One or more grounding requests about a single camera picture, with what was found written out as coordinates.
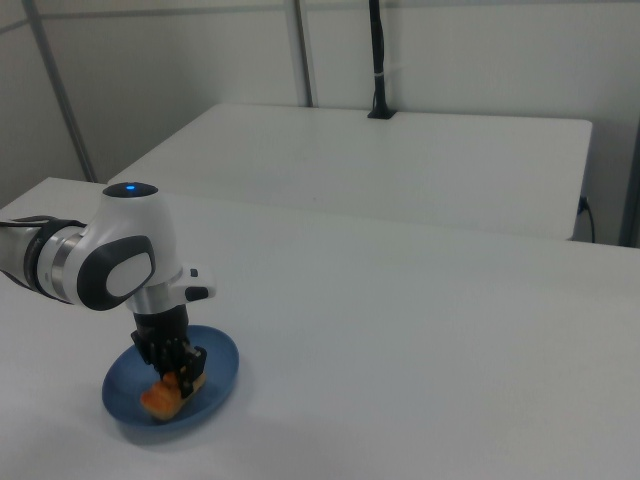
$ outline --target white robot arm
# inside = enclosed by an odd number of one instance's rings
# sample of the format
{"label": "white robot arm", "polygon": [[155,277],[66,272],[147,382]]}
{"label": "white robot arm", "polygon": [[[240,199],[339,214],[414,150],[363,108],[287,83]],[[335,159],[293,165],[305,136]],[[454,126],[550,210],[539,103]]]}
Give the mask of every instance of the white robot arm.
{"label": "white robot arm", "polygon": [[86,226],[52,217],[1,221],[0,271],[25,288],[92,310],[126,302],[143,360],[161,376],[174,371],[182,396],[191,393],[206,351],[189,343],[185,305],[213,297],[215,283],[208,267],[178,260],[169,210],[156,187],[105,188]]}

